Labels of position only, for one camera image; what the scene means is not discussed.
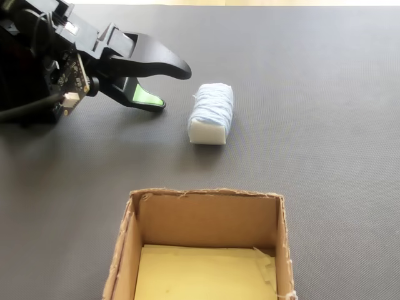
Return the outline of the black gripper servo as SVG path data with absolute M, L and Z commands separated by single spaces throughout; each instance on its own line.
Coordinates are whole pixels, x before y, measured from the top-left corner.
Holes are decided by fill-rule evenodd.
M 160 113 L 165 102 L 145 90 L 137 78 L 165 75 L 189 79 L 187 62 L 164 44 L 147 34 L 124 32 L 111 23 L 103 32 L 73 13 L 74 6 L 65 1 L 47 1 L 46 12 L 52 14 L 49 49 L 54 53 L 77 51 L 101 60 L 97 73 L 99 90 L 119 104 Z

